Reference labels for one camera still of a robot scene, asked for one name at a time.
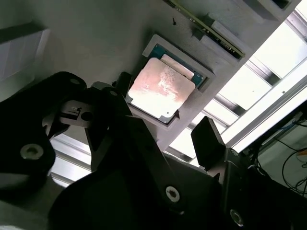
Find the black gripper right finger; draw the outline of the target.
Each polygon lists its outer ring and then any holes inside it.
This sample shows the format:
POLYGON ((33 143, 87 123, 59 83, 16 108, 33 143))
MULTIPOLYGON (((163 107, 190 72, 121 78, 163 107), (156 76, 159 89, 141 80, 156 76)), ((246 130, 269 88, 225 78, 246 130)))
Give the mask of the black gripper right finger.
POLYGON ((274 181, 243 153, 227 147, 204 117, 191 133, 200 166, 215 180, 220 230, 305 230, 307 200, 274 181))

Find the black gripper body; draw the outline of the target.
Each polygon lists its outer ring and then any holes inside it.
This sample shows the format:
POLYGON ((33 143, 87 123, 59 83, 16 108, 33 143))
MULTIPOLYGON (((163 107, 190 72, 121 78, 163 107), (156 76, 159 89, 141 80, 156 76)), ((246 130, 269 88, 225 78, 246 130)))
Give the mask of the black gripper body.
POLYGON ((217 230, 223 227, 217 180, 166 157, 179 179, 182 209, 161 203, 138 167, 93 172, 68 186, 49 213, 51 230, 217 230))

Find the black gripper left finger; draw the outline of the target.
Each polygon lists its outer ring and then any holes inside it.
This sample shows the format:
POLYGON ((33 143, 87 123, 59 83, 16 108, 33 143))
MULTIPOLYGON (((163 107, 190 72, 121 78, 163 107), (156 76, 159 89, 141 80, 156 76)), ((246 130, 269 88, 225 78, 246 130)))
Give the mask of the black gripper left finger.
POLYGON ((181 184, 145 123, 132 115, 118 89, 87 87, 58 72, 0 104, 0 196, 33 195, 55 162, 51 139, 83 127, 92 155, 91 173, 67 187, 59 203, 87 204, 131 198, 182 204, 181 184))

